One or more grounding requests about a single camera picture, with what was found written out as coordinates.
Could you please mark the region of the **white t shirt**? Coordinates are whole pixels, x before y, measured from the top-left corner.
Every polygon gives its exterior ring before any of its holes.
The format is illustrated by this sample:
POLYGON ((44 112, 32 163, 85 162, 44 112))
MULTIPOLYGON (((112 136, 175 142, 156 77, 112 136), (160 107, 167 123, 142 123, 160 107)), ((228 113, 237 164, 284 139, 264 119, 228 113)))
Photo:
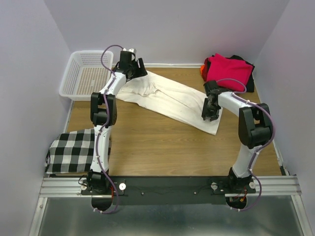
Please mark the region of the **white t shirt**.
POLYGON ((117 98, 216 135, 220 118, 208 121, 201 116, 206 94, 153 72, 147 73, 127 82, 117 98))

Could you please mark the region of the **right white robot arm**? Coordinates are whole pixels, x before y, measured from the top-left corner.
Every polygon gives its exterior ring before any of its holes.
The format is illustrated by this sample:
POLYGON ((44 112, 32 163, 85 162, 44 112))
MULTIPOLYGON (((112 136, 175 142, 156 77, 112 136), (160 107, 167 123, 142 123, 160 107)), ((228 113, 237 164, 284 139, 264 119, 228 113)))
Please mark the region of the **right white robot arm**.
POLYGON ((204 84, 206 98, 202 118, 208 121, 219 119, 222 108, 238 117, 238 137, 241 142, 236 162, 227 176, 213 177, 211 188, 214 194, 255 193, 253 166, 261 153, 274 139, 275 128, 265 103, 256 104, 239 97, 239 93, 218 86, 216 81, 204 84))

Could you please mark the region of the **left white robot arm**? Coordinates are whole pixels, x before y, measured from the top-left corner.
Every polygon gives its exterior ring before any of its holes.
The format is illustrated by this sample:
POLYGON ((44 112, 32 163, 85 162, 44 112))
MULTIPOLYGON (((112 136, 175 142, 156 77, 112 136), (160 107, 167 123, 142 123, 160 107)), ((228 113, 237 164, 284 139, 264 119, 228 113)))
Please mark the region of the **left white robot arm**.
POLYGON ((136 58, 134 48, 121 48, 120 58, 113 69, 107 67, 101 54, 101 65, 110 72, 110 78, 104 88, 93 92, 90 100, 90 118, 94 126, 94 153, 90 170, 87 175, 87 185, 91 191, 104 194, 115 187, 108 175, 109 151, 111 146, 111 131, 117 120, 116 96, 129 81, 147 75, 142 58, 136 58))

